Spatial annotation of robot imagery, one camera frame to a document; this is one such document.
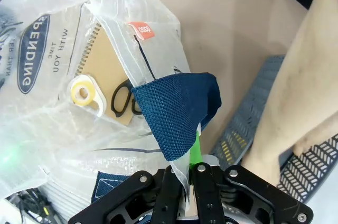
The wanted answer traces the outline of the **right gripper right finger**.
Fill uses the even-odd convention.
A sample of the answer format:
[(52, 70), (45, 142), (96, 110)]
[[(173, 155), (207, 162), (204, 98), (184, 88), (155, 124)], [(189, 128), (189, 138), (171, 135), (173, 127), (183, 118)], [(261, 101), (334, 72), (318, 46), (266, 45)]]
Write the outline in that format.
[(240, 165), (222, 170), (202, 161), (200, 132), (190, 150), (190, 176), (199, 223), (238, 223), (224, 212), (239, 212), (253, 223), (309, 223), (309, 207)]

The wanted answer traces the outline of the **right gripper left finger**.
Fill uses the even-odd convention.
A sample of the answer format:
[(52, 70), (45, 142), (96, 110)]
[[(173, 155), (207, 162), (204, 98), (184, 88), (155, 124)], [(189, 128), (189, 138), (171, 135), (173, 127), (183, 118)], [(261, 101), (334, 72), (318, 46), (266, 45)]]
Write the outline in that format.
[(154, 175), (138, 171), (68, 223), (137, 223), (148, 213), (150, 223), (176, 223), (182, 192), (170, 167)]

